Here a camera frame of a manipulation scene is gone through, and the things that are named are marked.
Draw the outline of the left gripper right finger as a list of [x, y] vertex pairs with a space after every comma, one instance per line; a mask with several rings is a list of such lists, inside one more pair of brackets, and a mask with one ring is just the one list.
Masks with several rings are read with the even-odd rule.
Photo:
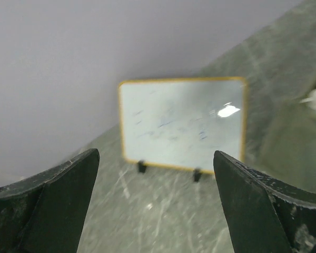
[[316, 194], [215, 151], [214, 174], [239, 253], [316, 252]]

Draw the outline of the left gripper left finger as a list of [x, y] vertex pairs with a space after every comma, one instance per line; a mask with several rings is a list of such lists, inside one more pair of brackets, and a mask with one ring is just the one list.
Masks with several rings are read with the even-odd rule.
[[99, 162], [88, 149], [0, 187], [0, 252], [76, 252]]

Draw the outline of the olive canvas bag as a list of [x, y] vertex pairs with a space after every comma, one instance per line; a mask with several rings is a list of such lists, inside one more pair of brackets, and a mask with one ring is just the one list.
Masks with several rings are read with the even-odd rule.
[[300, 103], [314, 89], [316, 76], [303, 96], [279, 108], [256, 163], [266, 174], [316, 193], [316, 111]]

